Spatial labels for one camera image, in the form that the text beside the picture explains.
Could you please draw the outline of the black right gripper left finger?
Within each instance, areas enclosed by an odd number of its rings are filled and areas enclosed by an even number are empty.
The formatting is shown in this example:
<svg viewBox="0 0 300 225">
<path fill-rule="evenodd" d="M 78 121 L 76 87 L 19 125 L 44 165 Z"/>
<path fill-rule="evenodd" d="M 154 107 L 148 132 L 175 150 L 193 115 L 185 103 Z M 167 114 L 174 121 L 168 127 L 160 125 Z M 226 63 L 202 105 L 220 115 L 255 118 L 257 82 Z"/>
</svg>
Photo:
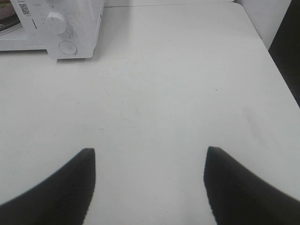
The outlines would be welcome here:
<svg viewBox="0 0 300 225">
<path fill-rule="evenodd" d="M 85 148 L 47 179 L 0 206 L 2 225 L 82 225 L 96 184 L 96 156 Z"/>
</svg>

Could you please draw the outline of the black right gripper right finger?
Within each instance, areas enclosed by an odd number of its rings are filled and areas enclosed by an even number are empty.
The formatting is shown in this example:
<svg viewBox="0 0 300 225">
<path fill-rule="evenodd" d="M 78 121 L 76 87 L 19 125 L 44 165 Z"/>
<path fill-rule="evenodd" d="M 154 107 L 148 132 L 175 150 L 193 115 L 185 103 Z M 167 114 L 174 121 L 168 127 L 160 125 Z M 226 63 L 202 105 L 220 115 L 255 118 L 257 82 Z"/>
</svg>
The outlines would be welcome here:
<svg viewBox="0 0 300 225">
<path fill-rule="evenodd" d="M 207 149 L 204 186 L 218 225 L 298 225 L 300 202 L 265 182 L 223 149 Z"/>
</svg>

